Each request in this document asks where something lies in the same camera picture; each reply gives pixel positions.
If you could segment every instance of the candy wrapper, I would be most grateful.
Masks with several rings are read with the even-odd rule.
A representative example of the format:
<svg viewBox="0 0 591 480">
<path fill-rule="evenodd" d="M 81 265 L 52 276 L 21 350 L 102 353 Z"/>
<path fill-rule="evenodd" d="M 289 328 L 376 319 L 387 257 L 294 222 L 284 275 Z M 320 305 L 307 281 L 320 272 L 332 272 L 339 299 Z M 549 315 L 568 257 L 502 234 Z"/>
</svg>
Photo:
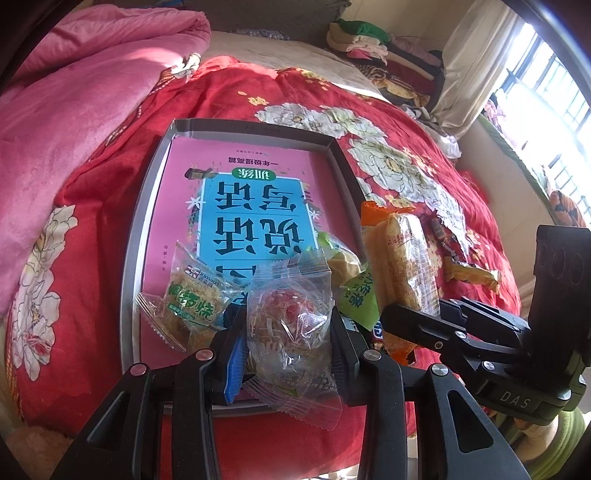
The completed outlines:
<svg viewBox="0 0 591 480">
<path fill-rule="evenodd" d="M 371 348 L 377 351 L 384 348 L 384 331 L 379 320 L 374 325 L 374 328 L 371 329 Z"/>
<path fill-rule="evenodd" d="M 466 257 L 462 252 L 462 246 L 457 241 L 456 236 L 449 231 L 449 229 L 443 225 L 443 221 L 434 215 L 431 219 L 431 230 L 433 235 L 437 238 L 439 244 L 445 249 L 447 254 L 453 258 L 456 262 L 466 261 Z"/>
<path fill-rule="evenodd" d="M 493 292 L 499 293 L 501 272 L 487 270 L 474 264 L 455 262 L 451 257 L 444 260 L 445 281 L 459 280 L 474 285 L 484 285 Z"/>
</svg>

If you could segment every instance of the white curtain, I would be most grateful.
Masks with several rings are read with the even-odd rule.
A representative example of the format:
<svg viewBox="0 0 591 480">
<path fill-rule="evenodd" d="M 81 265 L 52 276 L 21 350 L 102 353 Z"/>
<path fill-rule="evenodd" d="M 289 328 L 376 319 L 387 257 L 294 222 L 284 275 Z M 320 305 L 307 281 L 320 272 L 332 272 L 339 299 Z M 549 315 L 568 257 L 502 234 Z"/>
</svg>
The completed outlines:
<svg viewBox="0 0 591 480">
<path fill-rule="evenodd" d="M 432 114 L 460 138 L 476 119 L 503 73 L 524 21 L 502 0 L 476 0 L 443 49 L 445 81 Z"/>
</svg>

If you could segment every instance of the orange pillow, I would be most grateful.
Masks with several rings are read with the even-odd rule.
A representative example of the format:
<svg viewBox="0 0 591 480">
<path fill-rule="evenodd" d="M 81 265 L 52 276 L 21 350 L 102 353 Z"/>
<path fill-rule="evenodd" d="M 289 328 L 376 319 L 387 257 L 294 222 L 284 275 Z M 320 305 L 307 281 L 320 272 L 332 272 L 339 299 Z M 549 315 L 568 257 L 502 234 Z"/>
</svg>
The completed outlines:
<svg viewBox="0 0 591 480">
<path fill-rule="evenodd" d="M 552 205 L 561 225 L 587 228 L 577 204 L 560 190 L 555 190 L 550 194 L 550 205 Z"/>
</svg>

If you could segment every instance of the plastic wrapper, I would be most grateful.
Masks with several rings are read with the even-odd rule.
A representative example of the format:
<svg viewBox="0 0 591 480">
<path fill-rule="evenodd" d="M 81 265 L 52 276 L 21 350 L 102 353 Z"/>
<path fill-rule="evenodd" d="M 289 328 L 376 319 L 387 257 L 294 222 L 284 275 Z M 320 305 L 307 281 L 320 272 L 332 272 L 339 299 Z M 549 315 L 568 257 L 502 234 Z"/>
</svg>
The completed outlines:
<svg viewBox="0 0 591 480">
<path fill-rule="evenodd" d="M 439 316 L 435 272 L 419 219 L 400 209 L 364 202 L 361 225 L 379 312 L 398 303 Z M 388 332 L 384 332 L 384 345 L 390 356 L 403 364 L 416 346 Z"/>
<path fill-rule="evenodd" d="M 161 297 L 140 293 L 136 302 L 143 318 L 152 330 L 173 350 L 181 353 L 194 353 L 209 347 L 215 328 L 188 325 L 177 316 L 163 315 L 164 302 Z"/>
<path fill-rule="evenodd" d="M 327 430 L 342 404 L 330 372 L 330 270 L 322 251 L 257 265 L 246 339 L 256 376 L 244 387 L 272 408 Z"/>
<path fill-rule="evenodd" d="M 172 348 L 193 352 L 223 329 L 223 312 L 246 289 L 226 279 L 177 243 L 164 298 L 141 293 L 137 302 L 150 326 Z"/>
<path fill-rule="evenodd" d="M 460 242 L 458 242 L 456 236 L 443 225 L 443 221 L 437 215 L 434 215 L 431 219 L 431 230 L 439 244 L 445 249 L 447 254 L 454 259 L 454 261 L 460 262 L 466 260 Z"/>
<path fill-rule="evenodd" d="M 474 264 L 455 262 L 451 257 L 444 260 L 445 281 L 459 280 L 474 285 L 484 285 L 493 292 L 499 293 L 501 286 L 501 272 L 487 270 Z"/>
<path fill-rule="evenodd" d="M 371 348 L 378 351 L 384 348 L 384 331 L 379 320 L 371 329 Z"/>
<path fill-rule="evenodd" d="M 361 262 L 357 255 L 332 233 L 319 232 L 318 245 L 324 252 L 330 268 L 333 291 L 361 273 Z"/>
<path fill-rule="evenodd" d="M 245 289 L 244 282 L 226 279 L 177 243 L 162 314 L 195 326 L 221 325 L 224 310 Z"/>
<path fill-rule="evenodd" d="M 375 300 L 374 279 L 367 269 L 349 280 L 340 292 L 336 305 L 341 313 L 371 330 L 379 321 Z"/>
</svg>

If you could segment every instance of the green clothing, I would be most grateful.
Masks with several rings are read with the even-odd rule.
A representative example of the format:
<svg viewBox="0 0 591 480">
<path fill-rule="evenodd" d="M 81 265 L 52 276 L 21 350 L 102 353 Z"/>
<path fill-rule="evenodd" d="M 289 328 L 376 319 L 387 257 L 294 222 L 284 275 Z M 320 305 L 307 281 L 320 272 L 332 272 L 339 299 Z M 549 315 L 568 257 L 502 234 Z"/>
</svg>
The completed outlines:
<svg viewBox="0 0 591 480">
<path fill-rule="evenodd" d="M 525 463 L 532 480 L 544 480 L 557 474 L 573 453 L 584 431 L 585 421 L 578 408 L 561 411 L 558 414 L 558 432 L 548 449 L 538 458 Z"/>
<path fill-rule="evenodd" d="M 369 22 L 362 22 L 360 20 L 347 22 L 339 18 L 337 23 L 349 35 L 365 35 L 367 37 L 377 38 L 382 43 L 390 42 L 390 37 L 384 30 Z"/>
</svg>

